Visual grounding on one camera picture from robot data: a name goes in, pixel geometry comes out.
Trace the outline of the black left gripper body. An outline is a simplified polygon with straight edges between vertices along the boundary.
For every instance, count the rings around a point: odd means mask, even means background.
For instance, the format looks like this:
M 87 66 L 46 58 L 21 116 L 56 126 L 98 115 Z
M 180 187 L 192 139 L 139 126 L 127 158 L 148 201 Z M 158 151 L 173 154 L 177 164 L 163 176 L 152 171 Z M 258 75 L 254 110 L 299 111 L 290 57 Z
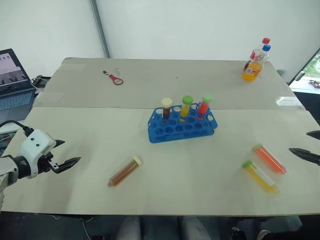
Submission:
M 49 151 L 47 154 L 42 155 L 37 161 L 38 174 L 47 173 L 53 171 L 56 174 L 62 173 L 64 171 L 63 165 L 58 165 L 52 162 L 54 155 Z

